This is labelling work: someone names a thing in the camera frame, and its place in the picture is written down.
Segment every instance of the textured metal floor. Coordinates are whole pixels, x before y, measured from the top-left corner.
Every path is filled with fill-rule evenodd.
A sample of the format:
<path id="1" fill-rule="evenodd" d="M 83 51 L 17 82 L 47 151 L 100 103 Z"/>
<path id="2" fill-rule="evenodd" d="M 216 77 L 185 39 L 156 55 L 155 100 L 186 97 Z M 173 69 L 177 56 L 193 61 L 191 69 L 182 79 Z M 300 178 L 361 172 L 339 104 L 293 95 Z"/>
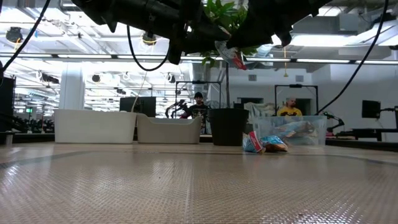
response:
<path id="1" fill-rule="evenodd" d="M 398 154 L 0 147 L 0 223 L 398 223 Z"/>

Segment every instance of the yellow shirt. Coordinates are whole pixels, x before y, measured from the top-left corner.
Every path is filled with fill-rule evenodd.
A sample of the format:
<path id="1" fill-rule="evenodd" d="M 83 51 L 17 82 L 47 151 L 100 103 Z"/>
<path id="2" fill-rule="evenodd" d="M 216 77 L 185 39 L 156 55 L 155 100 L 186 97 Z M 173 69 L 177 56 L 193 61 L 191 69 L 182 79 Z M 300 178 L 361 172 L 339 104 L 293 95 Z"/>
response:
<path id="1" fill-rule="evenodd" d="M 277 116 L 303 116 L 303 114 L 297 108 L 290 109 L 287 106 L 284 106 L 278 111 Z"/>

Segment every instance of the black shirt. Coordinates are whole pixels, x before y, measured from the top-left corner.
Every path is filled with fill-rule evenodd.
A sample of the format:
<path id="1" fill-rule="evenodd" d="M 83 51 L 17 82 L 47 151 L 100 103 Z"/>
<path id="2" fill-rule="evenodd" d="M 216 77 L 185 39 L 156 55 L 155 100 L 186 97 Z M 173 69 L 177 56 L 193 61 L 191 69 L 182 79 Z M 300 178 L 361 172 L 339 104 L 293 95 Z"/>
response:
<path id="1" fill-rule="evenodd" d="M 204 104 L 193 105 L 189 107 L 190 115 L 192 115 L 192 118 L 196 118 L 198 116 L 203 116 L 204 114 L 207 114 L 208 109 L 209 107 Z"/>

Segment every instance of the man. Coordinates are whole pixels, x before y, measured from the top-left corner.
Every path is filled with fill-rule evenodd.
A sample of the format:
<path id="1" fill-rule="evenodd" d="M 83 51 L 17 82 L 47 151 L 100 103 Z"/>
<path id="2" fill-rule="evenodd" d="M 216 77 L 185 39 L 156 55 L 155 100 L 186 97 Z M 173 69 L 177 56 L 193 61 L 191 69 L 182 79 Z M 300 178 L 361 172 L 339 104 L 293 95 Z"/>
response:
<path id="1" fill-rule="evenodd" d="M 192 118 L 201 116 L 201 133 L 206 133 L 206 116 L 209 107 L 203 103 L 203 95 L 200 92 L 195 93 L 195 101 L 196 104 L 189 107 L 189 116 L 192 116 Z"/>
<path id="2" fill-rule="evenodd" d="M 278 111 L 277 116 L 303 116 L 301 111 L 294 107 L 295 105 L 296 99 L 288 98 L 286 101 L 286 106 Z"/>

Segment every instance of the chip bag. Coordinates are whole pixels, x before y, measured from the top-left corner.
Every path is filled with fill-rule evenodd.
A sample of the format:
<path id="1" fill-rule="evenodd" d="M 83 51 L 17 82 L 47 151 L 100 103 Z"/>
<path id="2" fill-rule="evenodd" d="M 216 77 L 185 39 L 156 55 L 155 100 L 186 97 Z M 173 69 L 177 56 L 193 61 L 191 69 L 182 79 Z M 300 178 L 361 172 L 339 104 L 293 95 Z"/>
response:
<path id="1" fill-rule="evenodd" d="M 243 134 L 243 150 L 245 152 L 261 153 L 262 149 L 262 142 L 258 140 L 255 131 Z"/>
<path id="2" fill-rule="evenodd" d="M 287 152 L 287 145 L 278 136 L 267 136 L 261 139 L 266 152 Z"/>
<path id="3" fill-rule="evenodd" d="M 225 33 L 231 35 L 226 29 L 223 27 L 220 27 L 221 30 L 223 30 Z M 236 48 L 236 47 L 231 47 L 230 49 L 226 47 L 227 41 L 215 41 L 215 47 L 220 53 L 220 56 L 228 62 L 230 65 L 234 65 L 238 69 L 246 70 L 246 66 L 243 63 L 243 56 L 242 52 Z"/>

